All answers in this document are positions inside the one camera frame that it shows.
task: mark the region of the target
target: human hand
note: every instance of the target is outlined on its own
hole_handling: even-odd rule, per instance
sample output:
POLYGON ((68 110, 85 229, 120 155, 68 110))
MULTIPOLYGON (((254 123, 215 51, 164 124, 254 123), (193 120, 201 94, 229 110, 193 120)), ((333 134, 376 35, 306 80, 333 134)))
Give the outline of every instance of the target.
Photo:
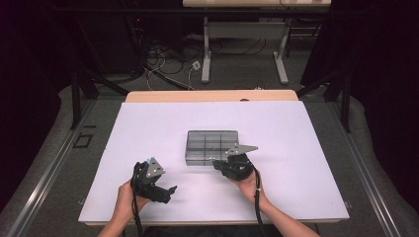
MULTIPOLYGON (((150 201, 150 199, 140 196, 136 196, 135 198, 138 211, 141 211, 142 208, 150 201)), ((130 180, 128 180, 118 189, 118 197, 117 203, 115 204, 114 214, 99 236, 120 236, 132 219, 132 188, 130 186, 130 180)))
MULTIPOLYGON (((250 174, 244 180, 235 181, 232 179, 228 179, 233 184, 237 186, 237 188, 241 191, 241 193, 253 204, 255 203, 255 194, 256 194, 256 173, 255 171, 250 174)), ((263 185, 261 181, 260 193, 259 193, 259 202, 267 201, 268 199, 265 196, 265 192, 263 190, 263 185)))
MULTIPOLYGON (((150 201, 148 198, 136 196, 136 203, 138 211, 150 201)), ((132 188, 130 186, 130 180, 125 182, 118 189, 117 203, 115 204, 113 220, 120 221, 121 223, 128 224, 134 218, 132 213, 132 188)))

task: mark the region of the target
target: white desk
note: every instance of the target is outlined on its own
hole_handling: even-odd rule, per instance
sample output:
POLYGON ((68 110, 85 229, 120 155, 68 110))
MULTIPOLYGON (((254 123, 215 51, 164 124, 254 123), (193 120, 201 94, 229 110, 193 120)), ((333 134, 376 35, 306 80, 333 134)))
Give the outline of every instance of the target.
MULTIPOLYGON (((184 7, 201 8, 242 8, 242 7, 277 7, 277 8, 328 8, 331 0, 183 0, 184 7)), ((235 39, 274 39, 281 43, 274 51, 274 60, 282 84, 288 84, 283 55, 287 43, 291 19, 283 23, 212 23, 204 18, 204 63, 202 82, 210 80, 210 38, 235 39)))
POLYGON ((140 213, 143 225, 256 224, 254 206, 219 171, 186 165, 188 130, 210 129, 237 130, 241 144, 259 147, 249 159, 260 170, 272 203, 289 215, 304 222, 349 218, 305 107, 294 92, 209 94, 156 92, 155 100, 150 99, 153 92, 128 95, 79 221, 89 225, 109 221, 118 186, 131 177, 136 162, 154 156, 166 170, 157 186, 178 189, 169 203, 145 206, 140 213), (258 95, 262 101, 254 101, 258 95), (197 96, 199 102, 173 102, 197 96), (210 97, 224 102, 206 102, 210 97), (143 102, 130 103, 137 99, 143 102))

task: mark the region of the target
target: wire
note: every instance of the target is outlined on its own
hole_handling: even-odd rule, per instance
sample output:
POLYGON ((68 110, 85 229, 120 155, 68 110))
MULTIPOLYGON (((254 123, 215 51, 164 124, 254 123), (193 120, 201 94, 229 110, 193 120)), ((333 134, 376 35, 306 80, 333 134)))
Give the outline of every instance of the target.
POLYGON ((136 176, 138 176, 139 166, 133 171, 132 179, 131 179, 131 187, 132 187, 132 213, 133 219, 135 221, 136 230, 138 232, 138 237, 142 237, 142 226, 141 226, 141 219, 139 218, 138 206, 136 203, 136 176))
POLYGON ((178 69, 178 70, 176 70, 176 71, 173 71, 173 72, 167 72, 167 71, 163 71, 162 69, 161 69, 161 67, 158 69, 161 73, 163 73, 163 74, 167 74, 167 75, 173 75, 173 74, 177 74, 177 73, 179 73, 179 72, 181 72, 182 71, 182 69, 183 69, 183 62, 181 62, 181 66, 180 66, 180 68, 178 69))
POLYGON ((173 58, 179 60, 180 62, 190 62, 190 61, 192 61, 192 59, 196 58, 198 56, 198 54, 200 54, 200 52, 201 52, 201 51, 197 50, 196 48, 193 48, 193 47, 190 47, 190 48, 194 49, 196 51, 196 53, 193 56, 191 56, 190 58, 187 58, 187 59, 183 59, 179 56, 173 55, 170 51, 168 51, 167 53, 170 56, 172 56, 173 58))
POLYGON ((188 73, 188 81, 189 81, 188 91, 189 91, 190 88, 192 88, 191 87, 191 72, 192 72, 193 69, 194 69, 194 67, 191 67, 191 70, 189 70, 189 73, 188 73))
POLYGON ((151 87, 150 87, 150 83, 149 83, 149 79, 148 79, 148 73, 145 73, 145 80, 147 81, 147 86, 148 86, 148 89, 150 89, 150 91, 154 91, 153 89, 151 89, 151 87))
MULTIPOLYGON (((147 71, 151 71, 151 69, 150 68, 148 68, 148 67, 144 67, 144 69, 145 70, 147 70, 147 71)), ((169 83, 169 84, 171 84, 171 85, 173 85, 173 86, 175 86, 175 87, 177 87, 177 88, 179 88, 179 89, 182 89, 182 90, 195 90, 192 86, 190 86, 190 85, 187 85, 187 84, 185 84, 185 83, 183 83, 183 82, 180 82, 180 81, 177 81, 177 80, 175 80, 175 79, 173 79, 173 78, 170 78, 170 77, 167 77, 167 76, 164 76, 164 75, 162 75, 162 74, 160 74, 160 73, 158 73, 158 72, 156 72, 156 71, 152 71, 152 73, 154 74, 154 75, 156 75, 157 77, 159 77, 160 79, 163 79, 164 81, 166 81, 167 83, 169 83)))
POLYGON ((255 55, 258 54, 259 52, 261 52, 265 46, 266 46, 266 39, 264 39, 264 43, 262 45, 262 48, 260 48, 258 51, 256 52, 252 52, 252 53, 247 53, 248 51, 250 51, 253 47, 255 47, 262 39, 258 39, 255 43, 253 43, 249 48, 247 48, 245 51, 243 52, 238 52, 238 53, 233 53, 233 52, 214 52, 213 54, 218 54, 218 55, 255 55))
POLYGON ((256 192, 255 192, 255 212, 256 212, 256 218, 258 219, 259 227, 261 229, 262 235, 267 236, 265 233, 265 228, 263 226, 262 218, 261 218, 261 212, 259 208, 259 195, 261 192, 261 177, 259 175, 259 171, 256 169, 256 167, 253 166, 253 170, 255 171, 256 175, 256 192))
POLYGON ((222 42, 221 42, 221 40, 211 40, 210 41, 212 44, 214 43, 214 42, 216 42, 216 43, 218 43, 219 44, 219 49, 217 49, 217 50, 215 50, 215 49, 213 49, 212 47, 209 47, 209 49, 210 49, 210 51, 212 51, 212 52, 217 52, 217 51, 221 51, 222 50, 222 48, 223 48, 223 46, 222 46, 222 42))
POLYGON ((283 6, 283 7, 287 8, 287 6, 286 6, 286 5, 284 5, 283 0, 280 0, 280 4, 281 4, 281 6, 283 6))
POLYGON ((157 71, 158 69, 160 69, 166 63, 166 57, 164 56, 164 54, 161 53, 161 52, 159 52, 158 54, 160 54, 160 55, 163 56, 163 63, 161 63, 161 61, 160 61, 160 63, 158 64, 158 67, 156 67, 156 68, 154 68, 152 70, 148 70, 147 69, 148 70, 148 75, 150 75, 154 71, 157 71))

